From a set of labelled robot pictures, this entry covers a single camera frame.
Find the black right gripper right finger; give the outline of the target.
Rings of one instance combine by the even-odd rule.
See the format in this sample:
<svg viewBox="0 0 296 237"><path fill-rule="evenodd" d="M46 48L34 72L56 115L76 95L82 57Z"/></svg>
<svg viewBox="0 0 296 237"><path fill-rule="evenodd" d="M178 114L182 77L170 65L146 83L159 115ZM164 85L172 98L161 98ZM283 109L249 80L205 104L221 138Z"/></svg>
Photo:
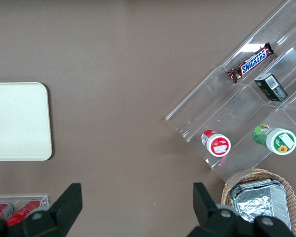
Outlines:
<svg viewBox="0 0 296 237"><path fill-rule="evenodd" d="M199 225L189 237L293 237L294 233L278 218L258 216L245 221L233 211L218 208L203 183L193 184L193 209Z"/></svg>

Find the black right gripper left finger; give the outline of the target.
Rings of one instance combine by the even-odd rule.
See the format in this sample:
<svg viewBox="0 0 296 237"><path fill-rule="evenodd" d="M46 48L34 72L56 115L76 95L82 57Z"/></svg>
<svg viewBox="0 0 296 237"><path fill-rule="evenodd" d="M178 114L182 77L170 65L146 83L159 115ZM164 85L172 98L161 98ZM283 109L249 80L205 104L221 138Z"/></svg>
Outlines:
<svg viewBox="0 0 296 237"><path fill-rule="evenodd" d="M0 237L65 237L81 210L81 184L72 183L48 210L34 211L10 227L0 220Z"/></svg>

